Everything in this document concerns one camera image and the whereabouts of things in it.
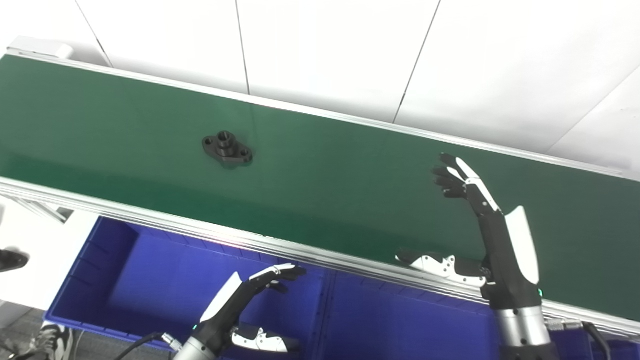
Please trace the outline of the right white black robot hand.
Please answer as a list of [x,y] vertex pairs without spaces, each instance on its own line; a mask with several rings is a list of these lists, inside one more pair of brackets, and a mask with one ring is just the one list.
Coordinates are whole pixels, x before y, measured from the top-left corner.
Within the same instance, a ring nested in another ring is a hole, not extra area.
[[461,157],[441,153],[439,161],[441,165],[432,169],[434,182],[445,198],[469,203],[485,256],[475,260],[400,248],[395,259],[417,271],[480,289],[494,310],[541,306],[537,253],[524,207],[503,212],[482,178]]

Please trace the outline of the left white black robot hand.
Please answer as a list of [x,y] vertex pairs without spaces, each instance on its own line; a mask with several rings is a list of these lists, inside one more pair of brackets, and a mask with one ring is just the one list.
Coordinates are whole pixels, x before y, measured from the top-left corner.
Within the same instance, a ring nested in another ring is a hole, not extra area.
[[265,353],[297,353],[295,338],[268,332],[262,326],[242,325],[240,315],[250,301],[266,289],[285,294],[281,280],[294,281],[307,271],[300,265],[282,263],[268,266],[242,280],[233,272],[194,326],[190,337],[176,354],[177,360],[217,360],[229,347]]

